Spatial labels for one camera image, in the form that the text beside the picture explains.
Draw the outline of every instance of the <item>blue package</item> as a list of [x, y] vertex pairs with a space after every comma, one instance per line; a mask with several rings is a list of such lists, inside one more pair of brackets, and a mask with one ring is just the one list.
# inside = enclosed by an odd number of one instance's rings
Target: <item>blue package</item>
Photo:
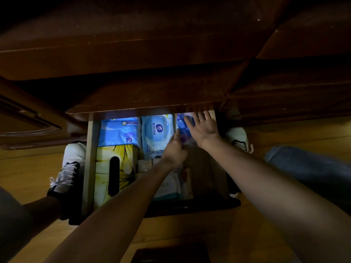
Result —
[[140, 122], [137, 117], [102, 120], [98, 146], [138, 146], [139, 135]]
[[141, 118], [141, 138], [144, 159], [161, 156], [173, 134], [172, 114], [143, 116]]
[[182, 144], [195, 146], [196, 141], [192, 138], [190, 130], [184, 121], [185, 116], [190, 119], [193, 125], [195, 125], [195, 121], [191, 113], [178, 114], [176, 129], [179, 129], [180, 141], [182, 142]]

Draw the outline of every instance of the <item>sneaker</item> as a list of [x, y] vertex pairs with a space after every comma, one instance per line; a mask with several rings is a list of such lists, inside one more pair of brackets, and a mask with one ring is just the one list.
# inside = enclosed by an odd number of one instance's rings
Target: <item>sneaker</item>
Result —
[[[235, 127], [229, 129], [229, 131], [225, 135], [225, 140], [228, 141], [231, 145], [242, 149], [243, 151], [246, 151], [248, 153], [253, 152], [253, 145], [250, 146], [251, 150], [248, 150], [248, 136], [246, 135], [246, 132], [242, 127]], [[229, 188], [229, 194], [231, 197], [236, 198], [238, 196], [238, 193], [241, 193], [241, 191], [239, 187], [235, 184], [233, 179], [229, 176], [229, 174], [226, 174], [226, 177]]]
[[57, 178], [50, 178], [48, 196], [55, 197], [62, 203], [63, 215], [61, 220], [70, 217], [75, 201], [75, 181], [83, 177], [85, 167], [86, 145], [84, 143], [68, 144], [65, 149], [62, 169]]

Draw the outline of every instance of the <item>jeans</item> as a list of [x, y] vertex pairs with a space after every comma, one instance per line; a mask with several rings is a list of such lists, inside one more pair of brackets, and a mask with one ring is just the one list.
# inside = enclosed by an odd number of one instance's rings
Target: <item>jeans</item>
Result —
[[351, 216], [351, 165], [292, 146], [275, 146], [265, 161]]

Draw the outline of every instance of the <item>purple logo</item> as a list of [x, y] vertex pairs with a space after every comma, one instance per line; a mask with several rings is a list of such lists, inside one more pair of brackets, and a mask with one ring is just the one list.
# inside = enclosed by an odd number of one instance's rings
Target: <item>purple logo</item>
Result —
[[157, 132], [162, 132], [163, 131], [163, 126], [161, 126], [160, 124], [157, 124], [156, 125], [156, 130], [157, 130]]

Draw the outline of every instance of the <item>wooden floor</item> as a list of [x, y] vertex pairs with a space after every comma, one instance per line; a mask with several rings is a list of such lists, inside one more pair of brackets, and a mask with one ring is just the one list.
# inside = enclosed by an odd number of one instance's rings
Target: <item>wooden floor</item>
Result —
[[[246, 128], [254, 155], [263, 157], [274, 145], [298, 146], [351, 161], [351, 117], [320, 119]], [[0, 185], [21, 203], [46, 195], [49, 178], [61, 167], [64, 147], [1, 151]], [[141, 247], [204, 242], [212, 263], [287, 262], [292, 257], [279, 232], [245, 199], [232, 210], [144, 219], [122, 262]], [[56, 221], [35, 237], [12, 261], [42, 262], [74, 229]]]

